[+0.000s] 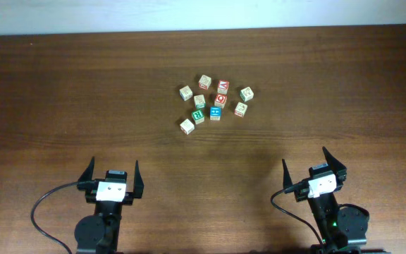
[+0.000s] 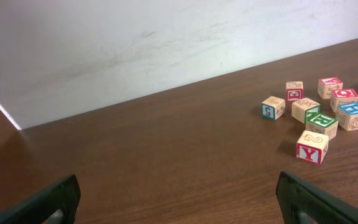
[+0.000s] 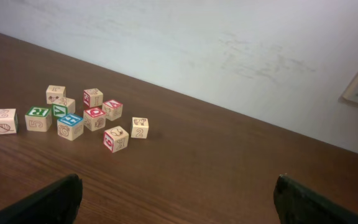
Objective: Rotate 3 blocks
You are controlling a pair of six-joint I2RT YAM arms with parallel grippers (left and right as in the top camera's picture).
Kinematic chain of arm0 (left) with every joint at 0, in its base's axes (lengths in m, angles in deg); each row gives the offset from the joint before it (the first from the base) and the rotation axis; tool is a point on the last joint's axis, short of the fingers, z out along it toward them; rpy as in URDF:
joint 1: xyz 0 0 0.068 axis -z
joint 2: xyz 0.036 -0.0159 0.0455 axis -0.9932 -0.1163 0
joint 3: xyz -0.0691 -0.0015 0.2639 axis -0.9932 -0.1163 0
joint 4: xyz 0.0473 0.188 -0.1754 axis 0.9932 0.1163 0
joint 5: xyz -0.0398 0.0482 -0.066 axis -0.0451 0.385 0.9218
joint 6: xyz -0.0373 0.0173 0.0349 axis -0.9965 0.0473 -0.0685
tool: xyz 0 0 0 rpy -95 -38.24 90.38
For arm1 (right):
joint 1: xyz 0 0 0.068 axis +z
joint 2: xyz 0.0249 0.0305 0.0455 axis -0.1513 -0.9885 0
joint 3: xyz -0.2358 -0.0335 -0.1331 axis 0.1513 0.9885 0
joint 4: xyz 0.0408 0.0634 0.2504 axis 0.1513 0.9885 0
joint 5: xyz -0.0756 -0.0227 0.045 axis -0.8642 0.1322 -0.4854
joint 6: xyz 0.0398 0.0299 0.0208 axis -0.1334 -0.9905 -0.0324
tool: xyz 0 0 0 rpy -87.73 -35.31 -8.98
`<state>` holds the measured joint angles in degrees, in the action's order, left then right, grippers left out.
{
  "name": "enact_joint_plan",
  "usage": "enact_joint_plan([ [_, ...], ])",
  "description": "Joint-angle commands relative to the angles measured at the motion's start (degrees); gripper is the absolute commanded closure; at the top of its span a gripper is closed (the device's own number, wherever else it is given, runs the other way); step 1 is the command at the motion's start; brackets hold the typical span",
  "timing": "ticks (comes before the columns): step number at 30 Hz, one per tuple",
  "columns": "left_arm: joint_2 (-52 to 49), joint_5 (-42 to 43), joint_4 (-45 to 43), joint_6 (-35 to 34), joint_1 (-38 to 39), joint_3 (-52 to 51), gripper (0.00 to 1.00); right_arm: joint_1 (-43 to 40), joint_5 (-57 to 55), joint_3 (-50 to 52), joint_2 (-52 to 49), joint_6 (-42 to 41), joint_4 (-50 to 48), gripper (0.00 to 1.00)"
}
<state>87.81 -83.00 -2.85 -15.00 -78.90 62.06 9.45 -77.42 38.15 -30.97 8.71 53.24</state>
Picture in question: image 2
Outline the wooden block red Y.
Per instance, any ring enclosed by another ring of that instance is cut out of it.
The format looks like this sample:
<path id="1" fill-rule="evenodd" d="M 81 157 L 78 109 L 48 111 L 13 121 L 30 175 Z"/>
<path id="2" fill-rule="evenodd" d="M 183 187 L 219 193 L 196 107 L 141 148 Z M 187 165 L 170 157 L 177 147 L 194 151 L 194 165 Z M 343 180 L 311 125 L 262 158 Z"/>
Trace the wooden block red Y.
<path id="1" fill-rule="evenodd" d="M 304 130 L 296 142 L 296 157 L 314 164 L 321 164 L 329 145 L 329 136 Z"/>

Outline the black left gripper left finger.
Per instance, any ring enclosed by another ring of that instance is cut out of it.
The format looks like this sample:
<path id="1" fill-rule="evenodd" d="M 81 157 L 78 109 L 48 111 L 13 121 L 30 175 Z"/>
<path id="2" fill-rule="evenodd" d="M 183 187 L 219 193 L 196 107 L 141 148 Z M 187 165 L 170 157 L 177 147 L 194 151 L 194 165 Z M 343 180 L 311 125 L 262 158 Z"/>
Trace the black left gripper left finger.
<path id="1" fill-rule="evenodd" d="M 43 223 L 61 211 L 60 223 L 74 223 L 81 191 L 72 174 L 0 213 L 0 224 Z"/>

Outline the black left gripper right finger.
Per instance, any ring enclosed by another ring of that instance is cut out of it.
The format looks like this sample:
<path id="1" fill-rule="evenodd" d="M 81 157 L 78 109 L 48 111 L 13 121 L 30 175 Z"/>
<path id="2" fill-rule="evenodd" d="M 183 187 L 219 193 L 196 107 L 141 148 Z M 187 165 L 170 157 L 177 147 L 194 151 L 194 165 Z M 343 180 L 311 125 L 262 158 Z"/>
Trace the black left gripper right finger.
<path id="1" fill-rule="evenodd" d="M 358 224 L 358 208 L 290 172 L 280 173 L 276 196 L 285 224 Z"/>

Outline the wooden block blue H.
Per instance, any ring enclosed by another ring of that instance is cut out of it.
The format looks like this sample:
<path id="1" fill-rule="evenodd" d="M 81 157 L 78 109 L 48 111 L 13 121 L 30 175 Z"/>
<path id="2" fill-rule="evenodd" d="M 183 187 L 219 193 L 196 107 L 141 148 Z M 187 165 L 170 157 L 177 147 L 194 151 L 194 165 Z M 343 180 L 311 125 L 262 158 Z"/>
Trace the wooden block blue H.
<path id="1" fill-rule="evenodd" d="M 339 105 L 336 119 L 342 129 L 346 131 L 358 130 L 358 102 Z"/>

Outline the wooden block green R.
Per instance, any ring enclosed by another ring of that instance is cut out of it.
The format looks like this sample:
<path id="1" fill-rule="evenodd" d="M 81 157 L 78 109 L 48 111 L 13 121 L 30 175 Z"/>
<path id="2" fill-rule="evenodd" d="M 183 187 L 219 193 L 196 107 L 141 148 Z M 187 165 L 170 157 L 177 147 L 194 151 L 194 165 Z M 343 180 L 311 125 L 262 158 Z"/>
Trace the wooden block green R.
<path id="1" fill-rule="evenodd" d="M 336 137 L 338 120 L 331 116 L 318 113 L 306 119 L 306 130 L 327 135 L 330 140 Z"/>

